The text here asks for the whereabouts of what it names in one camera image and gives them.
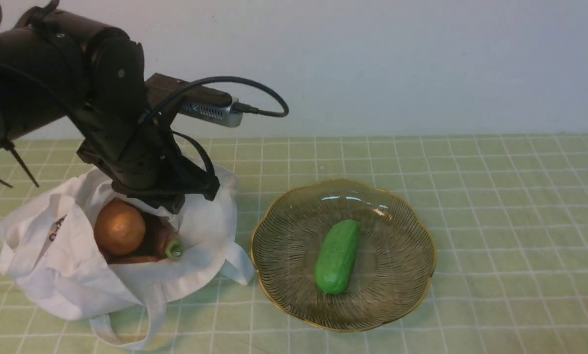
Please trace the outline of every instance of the green checkered tablecloth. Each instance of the green checkered tablecloth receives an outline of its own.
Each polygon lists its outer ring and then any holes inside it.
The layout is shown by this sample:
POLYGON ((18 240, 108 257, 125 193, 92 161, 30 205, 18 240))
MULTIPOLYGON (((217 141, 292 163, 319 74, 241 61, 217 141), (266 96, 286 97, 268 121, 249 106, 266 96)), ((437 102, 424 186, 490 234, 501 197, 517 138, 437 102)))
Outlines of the green checkered tablecloth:
MULTIPOLYGON (((430 229, 438 267, 426 300, 359 334, 315 329, 253 284, 216 278, 172 303, 156 353, 588 354, 588 135, 202 139, 240 179, 237 240, 285 191, 349 177, 406 199, 430 229)), ((42 187, 0 152, 0 218, 89 170, 79 141, 19 142, 42 187)), ((144 311, 112 314, 125 338, 144 311)), ((0 275, 0 354, 109 354, 86 322, 33 306, 0 275)))

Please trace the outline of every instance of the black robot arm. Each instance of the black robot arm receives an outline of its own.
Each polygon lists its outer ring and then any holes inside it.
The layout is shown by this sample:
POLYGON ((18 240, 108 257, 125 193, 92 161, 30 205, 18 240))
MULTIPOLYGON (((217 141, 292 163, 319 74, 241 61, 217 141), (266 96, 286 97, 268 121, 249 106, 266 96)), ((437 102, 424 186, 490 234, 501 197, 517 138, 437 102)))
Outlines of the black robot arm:
POLYGON ((171 130, 178 113, 237 127, 244 113, 289 112, 276 92, 244 78, 188 83, 154 74, 145 81, 139 43, 58 4, 28 10, 14 29, 0 33, 0 148, 15 154, 12 141, 66 115, 85 137, 78 156, 108 175, 114 190, 177 213, 186 194, 212 200, 219 188, 206 151, 171 130), (265 112, 203 86, 220 82, 263 90, 284 110, 265 112), (197 149, 204 170, 184 157, 174 135, 197 149))

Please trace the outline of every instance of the white tote bag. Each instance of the white tote bag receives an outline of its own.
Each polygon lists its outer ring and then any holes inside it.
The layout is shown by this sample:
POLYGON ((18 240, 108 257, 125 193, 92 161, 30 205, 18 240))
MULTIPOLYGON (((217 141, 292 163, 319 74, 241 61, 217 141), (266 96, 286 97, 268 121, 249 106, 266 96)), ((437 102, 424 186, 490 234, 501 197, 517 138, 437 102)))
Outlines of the white tote bag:
POLYGON ((254 275, 247 254, 235 243, 237 179, 220 166, 215 173, 221 183, 215 200, 186 195, 178 215, 118 195, 97 169, 69 179, 0 221, 0 272, 41 309, 69 321, 89 319, 106 343, 141 350, 163 324, 168 302, 204 287, 218 272, 243 285, 254 275), (185 247, 181 259, 108 265, 93 225, 113 198, 168 218, 185 247), (114 334, 109 313, 133 305, 147 308, 149 331, 143 340, 124 343, 114 334))

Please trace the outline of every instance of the green cucumber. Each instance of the green cucumber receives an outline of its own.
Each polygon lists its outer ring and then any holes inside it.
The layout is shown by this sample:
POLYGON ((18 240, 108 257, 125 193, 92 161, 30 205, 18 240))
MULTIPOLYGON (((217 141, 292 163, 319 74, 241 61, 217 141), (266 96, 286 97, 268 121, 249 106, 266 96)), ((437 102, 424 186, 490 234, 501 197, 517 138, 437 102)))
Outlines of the green cucumber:
POLYGON ((327 234, 314 269, 316 285, 327 294, 339 294, 348 287, 350 272, 357 255, 360 224, 344 220, 327 234))

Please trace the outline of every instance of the white wall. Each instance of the white wall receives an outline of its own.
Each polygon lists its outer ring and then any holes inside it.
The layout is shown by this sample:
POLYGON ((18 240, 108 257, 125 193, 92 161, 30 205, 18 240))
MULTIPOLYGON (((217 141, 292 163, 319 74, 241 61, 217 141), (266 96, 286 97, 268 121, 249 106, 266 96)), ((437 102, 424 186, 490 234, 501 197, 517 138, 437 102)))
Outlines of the white wall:
MULTIPOLYGON (((48 0, 1 0, 4 26, 48 0)), ((588 0, 63 0, 142 42, 146 74, 234 74, 291 106, 195 136, 588 132, 588 0)), ((243 101, 276 108, 251 90, 243 101)), ((34 137, 76 135, 68 121, 34 137)))

